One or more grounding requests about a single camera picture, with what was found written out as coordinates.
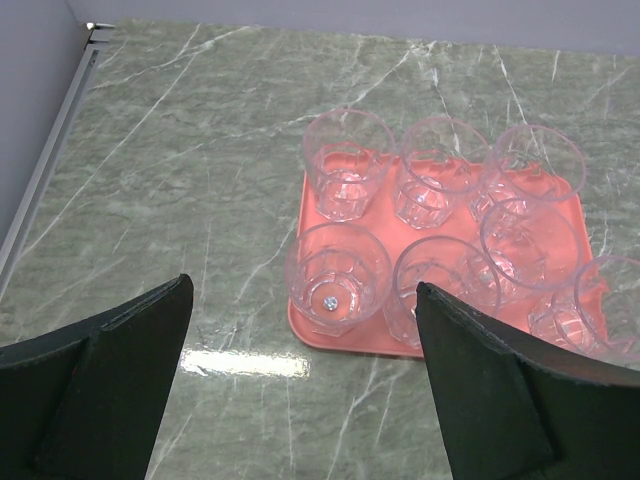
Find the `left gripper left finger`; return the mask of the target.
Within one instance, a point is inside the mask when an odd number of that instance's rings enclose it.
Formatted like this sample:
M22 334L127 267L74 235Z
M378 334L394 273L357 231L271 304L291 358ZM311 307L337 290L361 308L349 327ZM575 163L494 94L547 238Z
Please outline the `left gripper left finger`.
M144 478L193 300L193 282L181 274L2 347L2 478Z

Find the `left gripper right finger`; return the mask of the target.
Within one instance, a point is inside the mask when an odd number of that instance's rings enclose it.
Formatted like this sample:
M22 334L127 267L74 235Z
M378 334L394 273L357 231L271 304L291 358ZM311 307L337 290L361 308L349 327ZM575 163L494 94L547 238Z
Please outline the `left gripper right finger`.
M638 371L544 342L434 284L416 293L454 478L638 478Z

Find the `clear round glass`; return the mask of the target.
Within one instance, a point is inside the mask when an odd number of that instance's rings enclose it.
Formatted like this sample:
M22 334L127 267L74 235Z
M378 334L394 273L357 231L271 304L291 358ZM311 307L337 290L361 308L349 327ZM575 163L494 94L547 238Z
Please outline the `clear round glass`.
M540 204L559 204L578 195L586 177L585 156L567 136L541 125L517 125L494 143L469 211L479 221L504 201L505 210L522 215Z

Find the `clear faceted glass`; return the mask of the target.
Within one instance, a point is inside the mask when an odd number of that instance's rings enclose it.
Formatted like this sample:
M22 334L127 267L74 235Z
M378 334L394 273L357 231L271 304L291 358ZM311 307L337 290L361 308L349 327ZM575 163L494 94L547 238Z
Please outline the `clear faceted glass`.
M319 115L302 138L316 211L335 222L361 218L396 157L396 142L378 116L352 108Z
M468 124L430 117L402 137L391 195L395 215L414 229L441 226L481 188L490 146Z

